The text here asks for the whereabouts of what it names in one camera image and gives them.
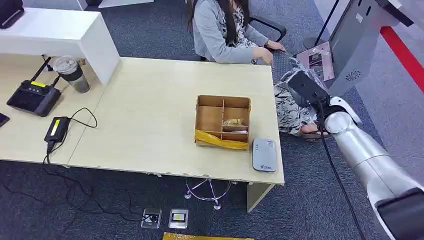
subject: foot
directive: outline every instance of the foot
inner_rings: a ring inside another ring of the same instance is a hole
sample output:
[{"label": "foot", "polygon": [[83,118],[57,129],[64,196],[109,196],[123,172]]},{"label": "foot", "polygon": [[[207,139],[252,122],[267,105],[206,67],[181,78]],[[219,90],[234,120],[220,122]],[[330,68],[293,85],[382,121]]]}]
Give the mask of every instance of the foot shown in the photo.
[{"label": "foot", "polygon": [[[303,126],[300,128],[299,133],[300,133],[300,135],[303,135],[303,134],[310,134],[310,133],[320,134],[320,133],[319,133],[319,132],[317,132],[317,131],[318,131],[318,127],[317,127],[317,125],[316,125],[315,123],[311,123],[311,124],[303,125]],[[327,135],[328,135],[328,132],[324,131],[324,136],[327,136]]]}]

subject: sandal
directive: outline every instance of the sandal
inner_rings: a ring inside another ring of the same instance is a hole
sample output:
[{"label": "sandal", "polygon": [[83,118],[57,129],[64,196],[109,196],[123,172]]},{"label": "sandal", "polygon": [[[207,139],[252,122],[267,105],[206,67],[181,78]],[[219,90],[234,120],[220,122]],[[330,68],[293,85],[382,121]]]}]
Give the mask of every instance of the sandal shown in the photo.
[{"label": "sandal", "polygon": [[[327,135],[324,135],[324,138],[327,138],[328,136],[330,136],[330,134],[328,134],[327,132]],[[321,131],[316,130],[316,131],[306,132],[300,135],[299,137],[304,139],[306,142],[317,143],[321,139]]]}]

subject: gray wall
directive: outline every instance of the gray wall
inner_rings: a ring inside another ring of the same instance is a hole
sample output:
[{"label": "gray wall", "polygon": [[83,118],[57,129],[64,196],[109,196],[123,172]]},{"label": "gray wall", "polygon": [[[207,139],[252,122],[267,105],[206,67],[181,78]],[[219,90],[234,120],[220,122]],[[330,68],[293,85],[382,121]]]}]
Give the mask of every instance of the gray wall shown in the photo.
[{"label": "gray wall", "polygon": [[87,7],[86,0],[23,0],[25,8],[81,10]]}]

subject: long black hair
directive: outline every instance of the long black hair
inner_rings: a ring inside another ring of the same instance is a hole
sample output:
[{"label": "long black hair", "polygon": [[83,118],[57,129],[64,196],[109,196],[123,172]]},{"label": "long black hair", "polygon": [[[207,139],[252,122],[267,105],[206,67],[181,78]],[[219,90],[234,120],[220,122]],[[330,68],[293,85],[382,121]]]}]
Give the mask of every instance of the long black hair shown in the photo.
[{"label": "long black hair", "polygon": [[[226,41],[229,43],[235,42],[237,40],[236,36],[236,23],[234,22],[233,17],[233,7],[230,4],[230,0],[214,0],[218,2],[219,6],[225,13],[225,23],[227,29]],[[246,27],[249,23],[250,10],[249,10],[249,0],[234,0],[234,2],[241,7],[243,10],[243,27]],[[188,28],[191,29],[193,26],[193,18],[195,16],[195,8],[198,0],[188,0]]]}]

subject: black router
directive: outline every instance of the black router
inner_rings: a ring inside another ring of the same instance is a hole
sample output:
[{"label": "black router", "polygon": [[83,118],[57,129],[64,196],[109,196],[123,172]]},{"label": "black router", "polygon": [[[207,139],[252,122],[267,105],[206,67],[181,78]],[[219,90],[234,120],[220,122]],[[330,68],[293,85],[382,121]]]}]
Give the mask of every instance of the black router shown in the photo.
[{"label": "black router", "polygon": [[41,82],[35,81],[41,74],[43,69],[49,64],[52,58],[47,58],[31,80],[24,80],[20,86],[13,93],[7,101],[7,105],[35,114],[40,117],[46,117],[53,106],[62,95],[59,90],[55,88],[60,76],[54,80],[51,85],[45,85]]}]

